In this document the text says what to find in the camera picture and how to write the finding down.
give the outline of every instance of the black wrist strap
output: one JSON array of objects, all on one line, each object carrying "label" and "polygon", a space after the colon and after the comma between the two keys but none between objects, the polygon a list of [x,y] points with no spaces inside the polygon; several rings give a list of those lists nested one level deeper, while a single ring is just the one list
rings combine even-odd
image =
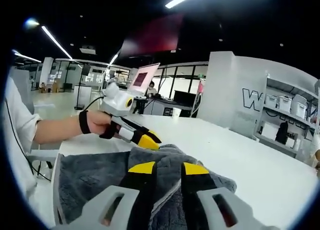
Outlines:
[{"label": "black wrist strap", "polygon": [[87,121],[87,110],[86,111],[82,111],[79,114],[79,123],[80,123],[80,128],[83,134],[89,134],[90,129],[88,126],[88,121]]}]

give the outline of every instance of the black monitor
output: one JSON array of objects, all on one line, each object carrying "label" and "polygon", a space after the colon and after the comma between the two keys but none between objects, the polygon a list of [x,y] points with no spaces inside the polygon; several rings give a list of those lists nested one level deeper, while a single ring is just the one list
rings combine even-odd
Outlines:
[{"label": "black monitor", "polygon": [[90,73],[90,65],[84,64],[82,68],[82,75],[88,76]]},{"label": "black monitor", "polygon": [[174,92],[174,102],[183,104],[184,106],[190,106],[192,107],[194,105],[194,99],[196,98],[195,94],[183,92],[183,91],[177,91]]}]

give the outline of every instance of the white sleeve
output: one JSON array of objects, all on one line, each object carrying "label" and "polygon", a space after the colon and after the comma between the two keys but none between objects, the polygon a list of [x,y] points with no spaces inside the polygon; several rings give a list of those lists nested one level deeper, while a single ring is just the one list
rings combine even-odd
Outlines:
[{"label": "white sleeve", "polygon": [[23,104],[19,91],[11,78],[8,78],[6,88],[6,98],[15,130],[23,149],[29,151],[36,135],[37,122],[41,118],[38,114],[32,115]]}]

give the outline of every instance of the human hand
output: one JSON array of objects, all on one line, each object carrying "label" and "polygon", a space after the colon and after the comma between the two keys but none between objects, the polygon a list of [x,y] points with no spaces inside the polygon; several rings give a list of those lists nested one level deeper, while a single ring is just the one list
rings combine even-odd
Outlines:
[{"label": "human hand", "polygon": [[99,135],[103,134],[111,123],[111,116],[102,111],[88,111],[86,119],[90,132]]}]

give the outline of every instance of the white table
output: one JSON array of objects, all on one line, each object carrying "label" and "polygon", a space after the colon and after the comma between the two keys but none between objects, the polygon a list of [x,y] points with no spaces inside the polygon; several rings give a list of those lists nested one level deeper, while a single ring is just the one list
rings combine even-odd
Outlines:
[{"label": "white table", "polygon": [[[154,130],[163,143],[177,145],[213,172],[235,180],[236,195],[253,208],[256,219],[288,229],[316,191],[318,178],[311,167],[277,150],[194,118],[132,115]],[[64,141],[64,155],[128,151],[133,144],[82,135]]]}]

